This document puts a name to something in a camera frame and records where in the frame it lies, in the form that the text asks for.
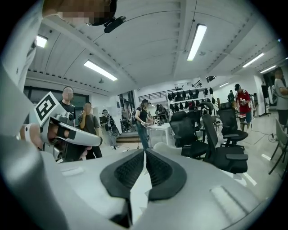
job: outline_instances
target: white ceiling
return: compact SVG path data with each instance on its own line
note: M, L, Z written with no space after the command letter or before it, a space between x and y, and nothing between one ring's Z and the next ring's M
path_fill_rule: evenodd
M39 35L48 42L37 49L27 77L114 95L171 80L238 75L261 52L265 55L248 68L261 70L285 58L278 37L244 0L119 0L115 16L121 15L126 22L109 34L103 26L45 19ZM207 32L188 62L198 23ZM88 69L87 60L118 80Z

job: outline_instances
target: ceiling fixture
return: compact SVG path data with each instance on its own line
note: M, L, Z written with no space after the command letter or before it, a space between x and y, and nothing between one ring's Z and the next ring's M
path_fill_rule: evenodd
M267 68L267 69L261 71L260 73L267 72L268 70L272 70L272 69L274 69L275 67L276 67L276 66L271 66L271 67L269 67L269 68Z
M36 41L37 41L37 46L44 48L47 42L47 38L38 35L36 37Z
M259 54L256 58L252 59L250 62L248 62L247 64L245 64L243 66L243 68L249 66L250 64L252 64L253 62L255 62L256 60L258 60L259 58L261 58L264 55L264 53Z
M95 65L94 63L92 63L91 61L87 61L85 64L84 64L86 67L102 74L103 76L109 78L110 80L112 81L115 81L117 80L118 78L114 77L113 75L109 74L107 71L105 71L104 69L101 69L99 66Z
M229 84L229 82L226 82L225 84L220 85L219 88L227 84Z
M189 56L187 58L187 61L193 61L196 55L196 52L198 51L200 44L202 42L202 39L205 35L206 29L207 29L207 26L205 25L201 25L201 24L197 25L196 34L195 34L194 41L192 43L192 47L191 47Z

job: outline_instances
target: black pants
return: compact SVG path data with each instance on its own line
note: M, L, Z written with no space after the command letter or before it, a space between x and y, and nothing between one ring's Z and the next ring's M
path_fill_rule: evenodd
M288 110L277 110L279 116L279 123L281 125L287 125L288 120Z
M102 153L99 146L93 146L92 149L87 151L86 160L95 159L93 153L95 154L96 158L102 157Z

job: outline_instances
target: ceiling light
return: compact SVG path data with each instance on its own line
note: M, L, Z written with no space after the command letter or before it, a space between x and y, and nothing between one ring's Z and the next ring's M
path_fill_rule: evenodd
M105 71L104 69L101 69L99 66L95 65L94 63L92 63L91 61L87 61L85 64L84 64L86 67L102 74L103 76L109 78L110 80L112 81L115 81L117 80L116 77L114 77L113 75L109 74L107 71Z
M264 73L264 72L266 72L266 71L268 71L268 70L272 70L272 69L274 69L275 67L276 67L276 66L271 66L271 67L269 67L269 68L261 71L260 73Z
M191 47L189 56L187 58L187 61L192 61L194 59L196 52L198 51L199 46L202 42L202 39L205 35L206 29L207 29L207 26L205 25L201 25L201 24L197 25L196 34L195 34L194 41L192 43L192 47Z
M252 59L250 62L248 62L247 64L245 64L243 66L243 68L249 66L250 64L252 64L253 62L255 62L257 59L261 58L264 55L264 53L259 54L256 58Z
M227 84L229 84L229 82L226 82L225 84L220 85L219 88Z
M37 36L36 37L36 41L37 41L37 46L40 46L40 47L45 47L46 45L46 42L47 42L47 39L45 37L42 37L42 36Z

